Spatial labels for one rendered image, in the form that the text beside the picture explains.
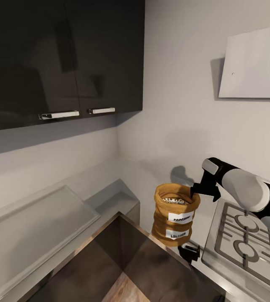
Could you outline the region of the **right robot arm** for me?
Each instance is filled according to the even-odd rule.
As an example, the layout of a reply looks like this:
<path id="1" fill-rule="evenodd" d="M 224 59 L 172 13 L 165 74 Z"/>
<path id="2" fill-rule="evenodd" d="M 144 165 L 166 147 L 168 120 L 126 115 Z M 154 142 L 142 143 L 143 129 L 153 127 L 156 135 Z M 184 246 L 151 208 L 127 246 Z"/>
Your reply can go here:
<path id="1" fill-rule="evenodd" d="M 252 212 L 270 230 L 270 180 L 247 172 L 236 166 L 212 157 L 202 163 L 204 173 L 201 183 L 194 183 L 191 194 L 201 193 L 214 196 L 213 202 L 221 197 L 217 187 L 221 185 L 241 208 Z"/>

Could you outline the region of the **popcorn bag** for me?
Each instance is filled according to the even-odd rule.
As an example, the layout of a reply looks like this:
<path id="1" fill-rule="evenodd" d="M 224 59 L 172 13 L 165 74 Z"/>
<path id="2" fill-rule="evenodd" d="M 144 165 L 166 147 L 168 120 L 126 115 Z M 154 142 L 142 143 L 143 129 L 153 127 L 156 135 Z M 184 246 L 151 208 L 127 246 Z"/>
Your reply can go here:
<path id="1" fill-rule="evenodd" d="M 166 199 L 175 202 L 167 202 Z M 192 222 L 201 202 L 199 193 L 191 195 L 190 187 L 178 183 L 157 186 L 154 200 L 156 202 L 155 218 L 163 224 L 173 226 L 186 226 Z M 177 203 L 180 200 L 183 204 Z"/>

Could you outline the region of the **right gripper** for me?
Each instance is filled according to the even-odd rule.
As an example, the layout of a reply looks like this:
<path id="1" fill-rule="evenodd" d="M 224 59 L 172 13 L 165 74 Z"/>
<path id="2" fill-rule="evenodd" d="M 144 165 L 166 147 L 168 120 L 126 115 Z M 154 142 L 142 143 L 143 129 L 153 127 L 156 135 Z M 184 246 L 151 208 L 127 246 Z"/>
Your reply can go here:
<path id="1" fill-rule="evenodd" d="M 217 185 L 207 185 L 203 180 L 201 183 L 194 183 L 194 186 L 190 188 L 191 194 L 201 193 L 209 196 L 214 196 L 213 202 L 217 201 L 221 197 L 221 193 Z"/>

